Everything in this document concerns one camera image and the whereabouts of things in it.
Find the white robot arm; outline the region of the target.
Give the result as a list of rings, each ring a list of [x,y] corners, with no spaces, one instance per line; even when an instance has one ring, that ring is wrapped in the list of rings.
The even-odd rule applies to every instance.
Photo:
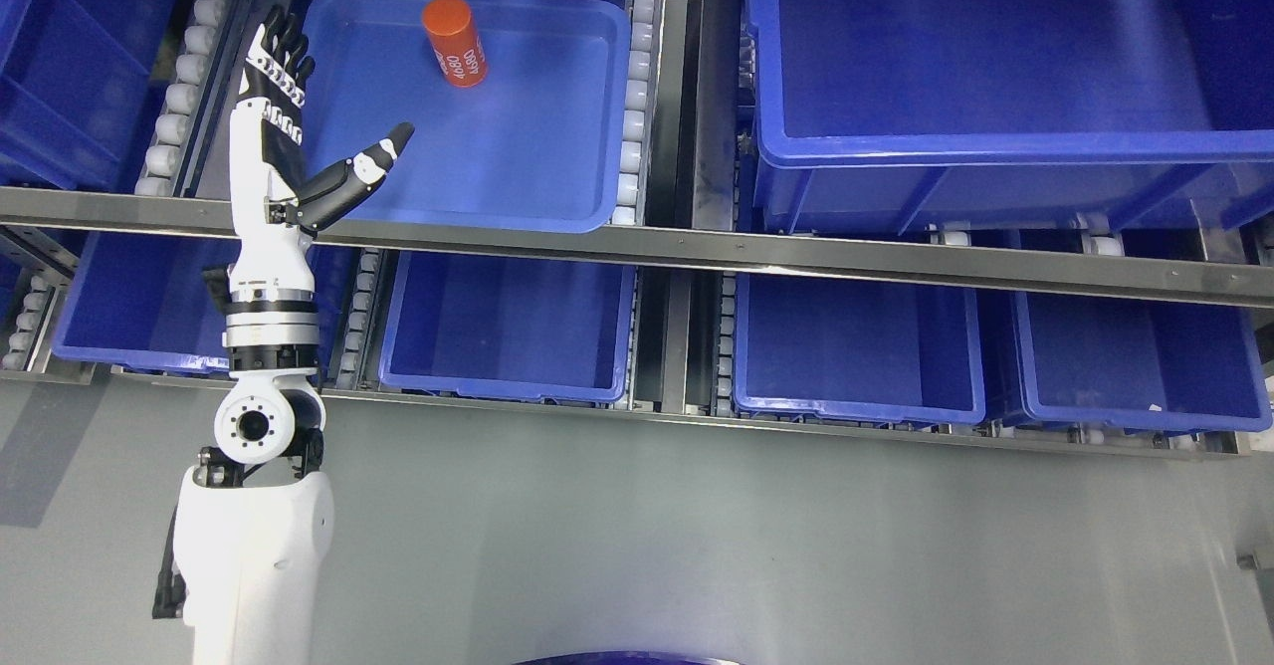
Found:
[[[183,475],[172,550],[195,664],[307,664],[335,527],[322,473],[313,292],[252,283],[225,297],[232,387]]]

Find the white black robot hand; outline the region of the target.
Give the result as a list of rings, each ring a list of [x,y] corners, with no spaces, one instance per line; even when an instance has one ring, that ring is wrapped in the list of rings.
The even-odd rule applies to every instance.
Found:
[[[414,124],[310,176],[304,158],[306,87],[316,61],[299,18],[274,4],[248,39],[229,117],[229,194],[238,259],[232,293],[312,293],[307,252],[315,237],[381,189],[413,138]]]

